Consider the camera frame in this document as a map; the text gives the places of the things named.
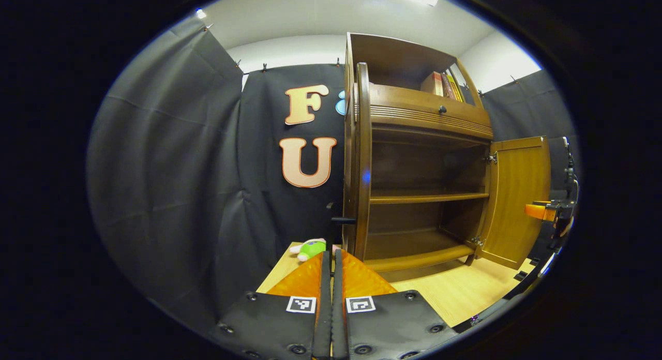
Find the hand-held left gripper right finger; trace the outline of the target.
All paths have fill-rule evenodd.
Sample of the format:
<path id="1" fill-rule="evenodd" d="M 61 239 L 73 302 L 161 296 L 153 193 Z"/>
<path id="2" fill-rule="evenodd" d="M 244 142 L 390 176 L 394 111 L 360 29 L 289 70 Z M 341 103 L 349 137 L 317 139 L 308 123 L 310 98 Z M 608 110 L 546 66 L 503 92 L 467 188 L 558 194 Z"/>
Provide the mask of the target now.
<path id="1" fill-rule="evenodd" d="M 334 360 L 407 360 L 457 336 L 418 290 L 395 289 L 346 251 L 334 261 Z"/>

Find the black door handle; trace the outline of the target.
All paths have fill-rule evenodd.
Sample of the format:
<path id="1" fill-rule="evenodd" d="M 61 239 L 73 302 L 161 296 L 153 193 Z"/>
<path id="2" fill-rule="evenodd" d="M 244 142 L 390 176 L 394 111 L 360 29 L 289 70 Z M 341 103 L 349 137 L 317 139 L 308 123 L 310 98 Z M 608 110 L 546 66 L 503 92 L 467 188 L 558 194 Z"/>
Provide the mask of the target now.
<path id="1" fill-rule="evenodd" d="M 353 253 L 356 244 L 357 218 L 343 215 L 342 205 L 329 202 L 325 208 L 326 229 L 323 240 L 326 242 L 325 250 L 329 252 L 329 260 L 338 263 L 340 250 Z"/>

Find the wooden cabinet door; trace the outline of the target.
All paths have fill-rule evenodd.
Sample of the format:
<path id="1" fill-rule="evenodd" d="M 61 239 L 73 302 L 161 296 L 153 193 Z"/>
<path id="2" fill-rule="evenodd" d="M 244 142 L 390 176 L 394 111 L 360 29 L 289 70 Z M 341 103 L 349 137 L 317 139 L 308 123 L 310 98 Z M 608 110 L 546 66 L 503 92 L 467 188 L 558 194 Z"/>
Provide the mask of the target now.
<path id="1" fill-rule="evenodd" d="M 370 103 L 370 82 L 367 64 L 357 63 L 357 105 L 358 120 L 356 132 L 356 231 L 354 256 L 360 261 L 366 257 L 367 234 L 370 214 L 371 171 L 372 171 L 372 124 Z"/>
<path id="2" fill-rule="evenodd" d="M 540 233 L 541 219 L 525 214 L 526 204 L 546 201 L 551 190 L 551 160 L 546 136 L 492 142 L 487 165 L 488 200 L 476 255 L 501 266 L 519 269 Z"/>

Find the green plush toy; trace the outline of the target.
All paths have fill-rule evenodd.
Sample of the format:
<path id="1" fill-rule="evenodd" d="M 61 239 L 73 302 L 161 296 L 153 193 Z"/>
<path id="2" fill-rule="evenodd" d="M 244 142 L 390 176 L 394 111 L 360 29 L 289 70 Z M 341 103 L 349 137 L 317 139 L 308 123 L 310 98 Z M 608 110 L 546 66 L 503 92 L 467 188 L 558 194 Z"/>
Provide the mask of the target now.
<path id="1" fill-rule="evenodd" d="M 310 239 L 300 245 L 289 248 L 289 252 L 294 254 L 300 262 L 306 262 L 312 257 L 326 251 L 325 239 Z"/>

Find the wooden cabinet drawer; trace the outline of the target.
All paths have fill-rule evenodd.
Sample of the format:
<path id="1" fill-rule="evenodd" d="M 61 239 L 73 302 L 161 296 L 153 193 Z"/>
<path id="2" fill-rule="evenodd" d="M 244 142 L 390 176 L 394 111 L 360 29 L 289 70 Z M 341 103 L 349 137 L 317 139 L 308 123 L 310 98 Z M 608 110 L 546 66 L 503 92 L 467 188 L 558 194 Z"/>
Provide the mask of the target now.
<path id="1" fill-rule="evenodd" d="M 371 121 L 388 127 L 460 134 L 485 141 L 494 138 L 486 110 L 468 103 L 403 87 L 370 85 Z M 439 107 L 447 108 L 440 115 Z"/>

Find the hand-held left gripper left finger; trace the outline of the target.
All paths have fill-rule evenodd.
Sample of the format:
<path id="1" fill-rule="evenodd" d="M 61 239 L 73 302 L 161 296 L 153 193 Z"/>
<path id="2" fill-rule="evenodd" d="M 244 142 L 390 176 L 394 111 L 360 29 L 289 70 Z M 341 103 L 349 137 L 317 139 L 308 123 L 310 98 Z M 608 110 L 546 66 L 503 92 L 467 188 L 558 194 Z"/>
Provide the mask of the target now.
<path id="1" fill-rule="evenodd" d="M 330 268 L 325 251 L 269 292 L 246 292 L 218 318 L 213 341 L 244 360 L 329 360 Z"/>

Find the wooden double-door shoe cabinet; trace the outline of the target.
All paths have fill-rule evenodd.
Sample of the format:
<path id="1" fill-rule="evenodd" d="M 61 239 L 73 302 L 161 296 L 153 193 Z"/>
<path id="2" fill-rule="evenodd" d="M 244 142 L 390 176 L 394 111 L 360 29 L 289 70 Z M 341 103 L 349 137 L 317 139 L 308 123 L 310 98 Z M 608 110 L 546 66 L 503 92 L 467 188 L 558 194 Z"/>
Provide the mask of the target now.
<path id="1" fill-rule="evenodd" d="M 367 64 L 370 84 L 414 91 L 420 91 L 431 72 L 450 71 L 463 103 L 485 108 L 462 61 L 452 54 L 407 40 L 348 33 L 345 60 L 343 214 L 356 216 L 357 63 Z M 461 258 L 470 265 L 480 259 L 470 239 L 480 233 L 489 197 L 483 158 L 499 140 L 371 124 L 370 214 L 363 262 L 385 272 Z"/>

